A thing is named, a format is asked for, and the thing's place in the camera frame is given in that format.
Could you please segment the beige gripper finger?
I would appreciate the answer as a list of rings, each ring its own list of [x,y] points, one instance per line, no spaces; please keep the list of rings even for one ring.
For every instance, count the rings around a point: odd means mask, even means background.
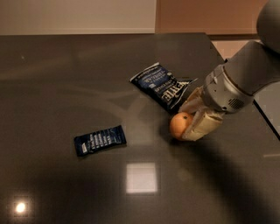
[[[184,141],[197,141],[201,139],[221,126],[223,116],[223,112],[216,112],[211,109],[198,110],[181,138]]]
[[[188,114],[196,113],[203,109],[206,105],[202,99],[203,87],[196,87],[184,103],[180,106],[179,112],[186,112]]]

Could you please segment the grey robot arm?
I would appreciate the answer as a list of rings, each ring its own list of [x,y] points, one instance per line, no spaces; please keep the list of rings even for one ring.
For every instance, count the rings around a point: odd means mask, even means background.
[[[257,22],[259,41],[249,41],[227,62],[218,65],[179,108],[193,115],[181,138],[196,141],[216,130],[225,114],[249,105],[255,94],[280,81],[280,0],[269,0]]]

